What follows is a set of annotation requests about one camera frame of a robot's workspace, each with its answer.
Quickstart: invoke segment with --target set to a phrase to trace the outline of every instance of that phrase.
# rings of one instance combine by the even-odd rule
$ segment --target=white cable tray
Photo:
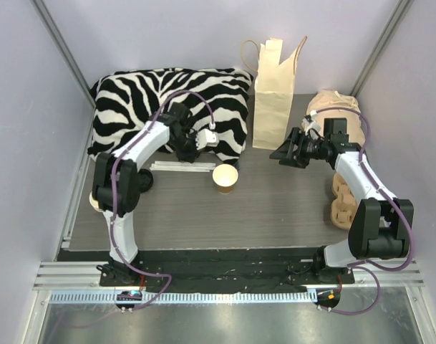
[[[49,304],[107,304],[115,303],[122,290],[56,290]],[[155,293],[144,292],[141,303],[147,302]],[[162,294],[154,303],[158,305],[193,304],[242,304],[242,303],[289,303],[316,302],[316,290],[281,294]],[[134,301],[118,301],[118,304],[136,304]]]

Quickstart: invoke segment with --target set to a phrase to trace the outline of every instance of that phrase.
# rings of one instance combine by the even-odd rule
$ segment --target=zebra stripe fabric
[[[192,90],[210,104],[219,144],[210,148],[223,162],[235,164],[245,149],[248,89],[253,77],[239,69],[188,70],[168,68],[116,72],[101,78],[90,90],[96,108],[92,144],[87,152],[95,158],[126,144],[145,125],[165,99],[178,90]],[[206,106],[194,95],[184,94],[181,102],[192,112],[193,129],[200,131],[210,122]],[[172,153],[164,146],[160,151]]]

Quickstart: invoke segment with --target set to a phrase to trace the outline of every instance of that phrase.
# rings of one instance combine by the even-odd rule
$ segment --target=white stick
[[[180,161],[156,161],[153,163],[156,166],[196,166],[203,168],[214,168],[216,167],[215,163],[184,163]]]
[[[175,171],[175,172],[210,172],[209,168],[194,166],[156,166],[151,165],[151,171]]]

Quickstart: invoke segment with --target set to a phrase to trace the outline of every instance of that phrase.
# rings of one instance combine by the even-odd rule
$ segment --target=white wall
[[[89,85],[117,70],[244,67],[245,39],[309,37],[297,93],[349,93],[397,0],[45,0]],[[248,45],[248,61],[257,64]]]
[[[415,205],[415,258],[436,307],[436,0],[414,1],[358,99],[374,169]]]
[[[0,0],[0,344],[57,249],[91,116],[30,2]]]

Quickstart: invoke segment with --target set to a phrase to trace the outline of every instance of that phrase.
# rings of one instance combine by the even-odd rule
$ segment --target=paper cup
[[[213,181],[216,188],[222,194],[228,194],[233,190],[238,179],[238,171],[235,167],[228,164],[219,165],[213,171]]]
[[[89,202],[90,202],[90,205],[92,206],[93,209],[95,209],[95,210],[98,211],[99,213],[102,213],[102,212],[103,212],[103,210],[101,210],[101,209],[98,207],[98,202],[97,202],[97,200],[94,199],[94,198],[92,197],[92,192],[89,194]]]

